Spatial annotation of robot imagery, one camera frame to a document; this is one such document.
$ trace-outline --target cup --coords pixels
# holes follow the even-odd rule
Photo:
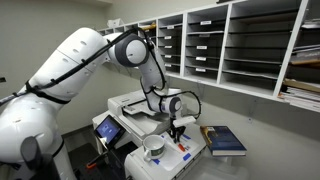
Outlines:
[[[150,135],[143,140],[144,155],[143,159],[145,161],[150,161],[151,159],[159,159],[164,153],[164,139],[159,135]]]

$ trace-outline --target robotic arm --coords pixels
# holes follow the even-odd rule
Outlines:
[[[0,116],[0,162],[22,164],[20,146],[25,138],[33,136],[41,152],[53,155],[60,178],[74,178],[56,117],[97,67],[109,58],[113,63],[140,69],[141,86],[151,110],[174,114],[180,109],[178,97],[160,96],[155,91],[157,83],[164,86],[164,65],[151,49],[153,46],[136,35],[124,37],[124,34],[102,37],[94,30],[79,29],[53,52],[18,93],[0,100],[3,104],[15,98]]]

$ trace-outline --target wall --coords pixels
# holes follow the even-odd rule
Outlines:
[[[106,8],[107,19],[121,18],[124,23],[149,19],[177,11],[209,5],[217,0],[115,0]]]
[[[130,23],[211,2],[117,0],[106,9],[106,17]],[[114,84],[115,91],[110,89],[108,94],[137,90],[136,70],[105,67],[114,81],[121,82]],[[228,125],[234,131],[248,152],[246,157],[233,158],[233,165],[246,167],[252,180],[319,179],[319,113],[174,78],[170,78],[170,85],[201,95],[203,110],[198,124]],[[184,100],[196,110],[194,100]]]
[[[75,30],[99,29],[106,21],[104,8],[97,6],[53,0],[1,0],[0,24],[0,75],[8,81],[0,84],[2,98],[21,89]],[[96,73],[80,95],[62,109],[58,116],[62,134],[91,124],[92,117],[106,108],[104,76],[107,74],[103,71]]]

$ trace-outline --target display screen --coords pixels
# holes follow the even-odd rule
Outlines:
[[[100,138],[106,138],[106,143],[109,144],[120,131],[120,127],[111,116],[108,116],[97,127],[96,131],[99,133]]]

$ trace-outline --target wire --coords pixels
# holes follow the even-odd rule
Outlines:
[[[130,29],[124,33],[122,33],[121,35],[119,35],[117,38],[115,38],[113,41],[109,42],[107,45],[105,45],[104,47],[102,47],[101,49],[99,49],[96,53],[94,53],[93,55],[91,55],[89,58],[87,58],[87,60],[82,60],[82,63],[77,65],[76,67],[72,68],[71,70],[69,70],[68,72],[66,72],[65,74],[61,75],[60,77],[58,77],[57,79],[51,79],[51,82],[48,84],[45,84],[43,86],[34,86],[33,89],[35,89],[36,91],[41,91],[43,89],[48,89],[51,88],[57,84],[59,84],[60,82],[66,80],[67,78],[69,78],[70,76],[74,75],[75,73],[77,73],[78,71],[80,71],[82,68],[84,68],[85,66],[87,66],[89,63],[91,63],[92,61],[94,61],[96,58],[98,58],[99,56],[101,56],[103,53],[105,53],[107,50],[109,50],[113,45],[117,44],[118,42],[120,42],[122,39],[126,38],[127,36],[129,36],[131,33],[133,32],[137,32],[140,28],[134,28],[134,29]],[[20,92],[20,93],[13,93],[13,95],[7,96],[3,99],[0,100],[0,107],[3,106],[4,104],[6,104],[7,102],[20,97],[20,96],[24,96],[26,94],[29,94],[30,92],[28,91],[24,91],[24,92]]]
[[[198,119],[198,118],[200,117],[200,115],[201,115],[201,102],[200,102],[199,97],[198,97],[194,92],[192,92],[192,91],[183,91],[183,92],[176,93],[176,94],[172,94],[172,95],[159,95],[159,94],[155,91],[155,90],[163,90],[164,87],[165,87],[165,84],[166,84],[166,80],[165,80],[164,73],[163,73],[163,71],[161,70],[161,67],[160,67],[159,63],[158,63],[158,61],[156,60],[156,56],[155,56],[155,54],[154,54],[154,52],[153,52],[153,49],[152,49],[152,47],[151,47],[151,46],[149,45],[149,43],[148,43],[148,42],[149,42],[149,39],[148,39],[148,36],[147,36],[146,32],[143,31],[142,29],[141,29],[141,31],[142,31],[143,34],[144,34],[144,37],[145,37],[146,42],[147,42],[147,44],[148,44],[149,52],[150,52],[150,54],[152,55],[152,58],[154,59],[154,61],[156,62],[156,65],[157,65],[157,67],[158,67],[158,69],[159,69],[159,71],[160,71],[160,75],[161,75],[161,79],[162,79],[162,87],[161,87],[161,88],[157,88],[156,86],[153,86],[153,87],[151,87],[151,90],[150,90],[149,92],[145,92],[145,91],[144,91],[144,88],[143,88],[143,84],[142,84],[142,82],[141,82],[141,78],[140,78],[140,83],[141,83],[143,92],[144,92],[145,94],[149,94],[149,93],[151,93],[151,92],[154,92],[154,93],[155,93],[158,97],[160,97],[161,99],[163,99],[163,98],[169,98],[169,97],[174,97],[174,96],[177,96],[177,95],[179,95],[179,94],[190,93],[190,94],[192,94],[192,95],[197,99],[197,102],[198,102],[198,105],[199,105],[199,111],[198,111],[197,114],[187,114],[187,115],[194,116],[195,119]]]
[[[190,116],[194,116],[195,119],[198,119],[201,115],[201,101],[199,99],[199,97],[196,95],[196,93],[192,92],[192,91],[182,91],[180,93],[175,93],[175,94],[170,94],[170,95],[159,95],[156,91],[154,91],[154,93],[159,96],[159,97],[162,97],[162,98],[169,98],[169,97],[175,97],[177,95],[180,95],[180,94],[187,94],[187,93],[190,93],[192,94],[196,99],[197,99],[197,102],[198,102],[198,106],[199,106],[199,110],[198,110],[198,113],[197,114],[187,114],[187,115],[190,115]]]

